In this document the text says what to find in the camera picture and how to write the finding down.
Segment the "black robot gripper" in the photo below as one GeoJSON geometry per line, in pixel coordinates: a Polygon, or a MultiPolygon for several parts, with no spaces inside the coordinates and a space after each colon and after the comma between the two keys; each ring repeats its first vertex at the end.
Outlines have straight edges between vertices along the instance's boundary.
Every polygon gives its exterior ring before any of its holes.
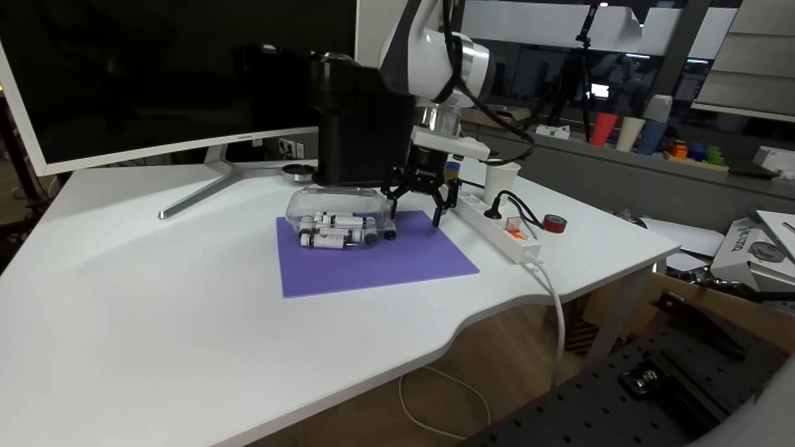
{"type": "Polygon", "coordinates": [[[459,183],[457,168],[449,165],[447,152],[412,147],[408,152],[405,161],[405,183],[385,183],[381,187],[381,193],[391,201],[391,222],[398,219],[400,199],[408,191],[425,191],[431,193],[434,212],[432,212],[432,225],[441,225],[441,219],[452,206],[449,201],[449,187],[459,183]]]}

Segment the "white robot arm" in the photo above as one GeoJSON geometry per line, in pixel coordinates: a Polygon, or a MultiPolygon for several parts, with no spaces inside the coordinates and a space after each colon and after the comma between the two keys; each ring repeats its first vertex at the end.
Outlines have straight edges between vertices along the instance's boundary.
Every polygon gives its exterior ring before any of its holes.
{"type": "Polygon", "coordinates": [[[432,224],[457,203],[459,182],[444,171],[449,157],[488,161],[490,150],[459,135],[459,114],[480,96],[490,75],[490,49],[452,28],[452,0],[408,0],[384,49],[381,80],[416,100],[421,121],[411,150],[392,166],[384,193],[396,203],[408,193],[434,201],[432,224]]]}

